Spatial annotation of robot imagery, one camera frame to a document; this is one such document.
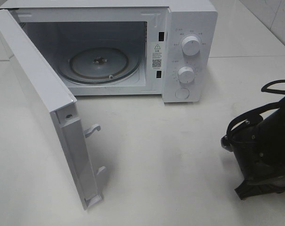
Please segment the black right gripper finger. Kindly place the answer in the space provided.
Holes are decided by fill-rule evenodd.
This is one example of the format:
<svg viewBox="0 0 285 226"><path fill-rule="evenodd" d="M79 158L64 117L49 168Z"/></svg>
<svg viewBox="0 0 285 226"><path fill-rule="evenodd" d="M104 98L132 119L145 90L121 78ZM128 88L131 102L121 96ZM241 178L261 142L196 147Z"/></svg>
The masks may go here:
<svg viewBox="0 0 285 226"><path fill-rule="evenodd" d="M257 195L283 193L285 192L285 175L259 181L245 179L235 189L235 192L241 200Z"/></svg>

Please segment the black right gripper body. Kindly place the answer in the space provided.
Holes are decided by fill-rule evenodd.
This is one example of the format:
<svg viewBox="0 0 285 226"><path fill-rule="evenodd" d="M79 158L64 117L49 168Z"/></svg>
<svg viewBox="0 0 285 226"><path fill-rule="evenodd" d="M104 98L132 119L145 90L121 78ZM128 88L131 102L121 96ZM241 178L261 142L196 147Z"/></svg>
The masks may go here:
<svg viewBox="0 0 285 226"><path fill-rule="evenodd" d="M231 145L244 180L285 175L285 97L279 103L278 109L261 114L261 122L233 135L234 141L253 142L245 147Z"/></svg>

